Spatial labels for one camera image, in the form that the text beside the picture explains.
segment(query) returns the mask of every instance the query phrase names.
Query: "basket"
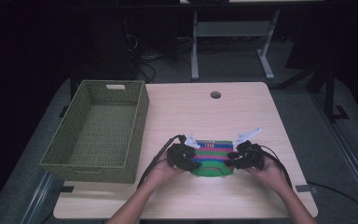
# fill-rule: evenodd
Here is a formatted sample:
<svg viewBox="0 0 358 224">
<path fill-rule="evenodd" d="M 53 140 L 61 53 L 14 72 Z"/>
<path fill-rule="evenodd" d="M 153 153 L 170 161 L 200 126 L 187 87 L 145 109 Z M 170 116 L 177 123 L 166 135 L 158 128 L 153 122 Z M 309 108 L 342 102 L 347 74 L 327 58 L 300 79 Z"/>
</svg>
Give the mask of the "basket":
<svg viewBox="0 0 358 224">
<path fill-rule="evenodd" d="M 83 81 L 40 165 L 64 180 L 134 183 L 148 106 L 143 81 Z"/>
</svg>

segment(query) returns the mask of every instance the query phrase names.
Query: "forearm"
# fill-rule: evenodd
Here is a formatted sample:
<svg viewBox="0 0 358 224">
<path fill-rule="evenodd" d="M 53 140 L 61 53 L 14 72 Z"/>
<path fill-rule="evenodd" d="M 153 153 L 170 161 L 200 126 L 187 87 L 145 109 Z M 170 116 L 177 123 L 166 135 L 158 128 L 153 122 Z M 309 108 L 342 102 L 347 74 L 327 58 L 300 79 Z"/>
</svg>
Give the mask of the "forearm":
<svg viewBox="0 0 358 224">
<path fill-rule="evenodd" d="M 277 192 L 286 206 L 293 224 L 314 224 L 317 223 L 310 212 L 300 201 L 298 196 L 290 188 Z"/>
<path fill-rule="evenodd" d="M 155 185 L 145 181 L 106 223 L 136 223 L 155 189 Z"/>
</svg>

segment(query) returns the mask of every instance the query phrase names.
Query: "folded colorful fabric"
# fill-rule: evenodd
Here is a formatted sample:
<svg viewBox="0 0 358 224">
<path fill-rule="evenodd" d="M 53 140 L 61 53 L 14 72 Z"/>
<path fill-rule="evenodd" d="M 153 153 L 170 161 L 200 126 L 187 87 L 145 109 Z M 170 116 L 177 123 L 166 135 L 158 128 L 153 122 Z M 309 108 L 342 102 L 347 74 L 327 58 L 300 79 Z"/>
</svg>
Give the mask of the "folded colorful fabric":
<svg viewBox="0 0 358 224">
<path fill-rule="evenodd" d="M 234 173 L 234 167 L 224 164 L 228 160 L 227 154 L 233 151 L 231 141 L 197 140 L 197 144 L 200 148 L 196 149 L 196 156 L 191 160 L 199 161 L 202 165 L 193 170 L 192 175 L 216 177 Z"/>
</svg>

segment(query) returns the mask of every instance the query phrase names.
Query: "gray carpet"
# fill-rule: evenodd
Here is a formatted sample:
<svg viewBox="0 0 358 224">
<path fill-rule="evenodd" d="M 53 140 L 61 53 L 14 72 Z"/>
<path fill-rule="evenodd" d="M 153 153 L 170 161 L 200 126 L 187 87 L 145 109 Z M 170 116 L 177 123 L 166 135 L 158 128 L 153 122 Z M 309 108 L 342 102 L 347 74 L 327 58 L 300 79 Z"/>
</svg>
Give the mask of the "gray carpet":
<svg viewBox="0 0 358 224">
<path fill-rule="evenodd" d="M 300 72 L 284 68 L 292 47 L 290 42 L 272 43 L 268 59 L 276 77 L 272 81 L 267 81 L 255 54 L 255 50 L 262 45 L 262 40 L 247 42 L 226 39 L 224 41 L 226 43 L 220 46 L 219 52 L 200 54 L 199 82 L 263 81 L 273 86 Z M 190 54 L 180 56 L 180 60 L 162 59 L 149 63 L 156 69 L 156 83 L 191 81 L 188 65 Z M 143 66 L 143 69 L 151 76 L 149 68 Z M 283 125 L 306 179 L 341 190 L 358 201 L 358 185 L 342 156 L 339 144 L 330 132 L 328 123 L 325 122 L 324 115 L 314 100 L 315 97 L 323 96 L 323 93 L 318 95 L 307 93 L 305 87 L 308 80 L 307 77 L 285 90 L 271 91 Z M 21 223 L 34 190 L 44 174 L 38 163 L 59 125 L 58 116 L 62 108 L 69 105 L 69 97 L 69 82 L 66 81 L 52 100 L 16 169 L 1 192 L 0 223 Z M 337 126 L 358 159 L 358 106 L 348 89 L 339 82 L 336 86 L 335 101 L 336 105 L 342 105 L 350 116 L 350 119 L 338 120 Z M 43 205 L 36 211 L 35 223 L 41 223 L 53 210 L 61 185 L 62 180 L 52 180 Z M 317 190 L 319 192 L 313 197 L 319 209 L 317 219 L 320 223 L 358 223 L 358 206 L 355 203 L 329 189 L 317 188 Z M 213 224 L 257 222 L 290 223 L 290 220 L 216 220 Z M 103 220 L 58 220 L 50 217 L 46 223 L 103 223 Z M 150 221 L 149 223 L 173 224 L 194 223 L 194 221 Z"/>
</svg>

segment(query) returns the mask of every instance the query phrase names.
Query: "background table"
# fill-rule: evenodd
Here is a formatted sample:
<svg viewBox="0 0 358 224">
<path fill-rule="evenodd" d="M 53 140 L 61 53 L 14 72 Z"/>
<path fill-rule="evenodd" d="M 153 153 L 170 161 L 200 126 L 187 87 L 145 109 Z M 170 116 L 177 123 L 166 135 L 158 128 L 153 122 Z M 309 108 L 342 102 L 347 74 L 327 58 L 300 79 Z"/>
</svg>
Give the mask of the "background table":
<svg viewBox="0 0 358 224">
<path fill-rule="evenodd" d="M 291 176 L 293 186 L 306 185 L 278 111 L 264 83 L 190 83 L 146 85 L 150 105 L 135 184 L 66 181 L 57 218 L 109 218 L 136 190 L 148 163 L 177 134 L 196 139 L 234 140 L 238 133 L 260 127 L 251 141 L 270 147 Z M 221 98 L 213 99 L 212 91 Z M 313 216 L 317 208 L 310 192 L 297 192 Z M 288 217 L 276 194 L 242 170 L 226 177 L 177 176 L 148 202 L 144 219 L 230 219 Z"/>
</svg>

